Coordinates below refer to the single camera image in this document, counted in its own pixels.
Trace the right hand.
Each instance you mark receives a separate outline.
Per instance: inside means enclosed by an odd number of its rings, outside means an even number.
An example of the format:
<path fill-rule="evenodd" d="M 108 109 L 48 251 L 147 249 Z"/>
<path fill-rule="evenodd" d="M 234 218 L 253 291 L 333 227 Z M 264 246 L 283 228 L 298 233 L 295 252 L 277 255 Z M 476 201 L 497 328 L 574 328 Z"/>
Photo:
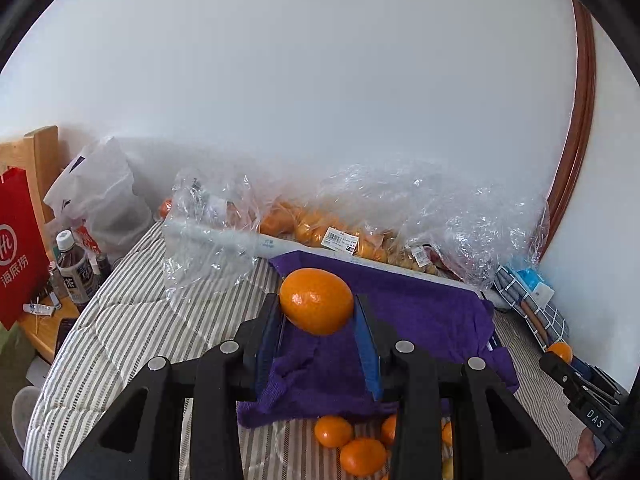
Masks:
<path fill-rule="evenodd" d="M 588 469 L 597 457 L 593 433 L 585 428 L 580 434 L 577 453 L 566 464 L 566 468 L 573 480 L 589 480 Z"/>

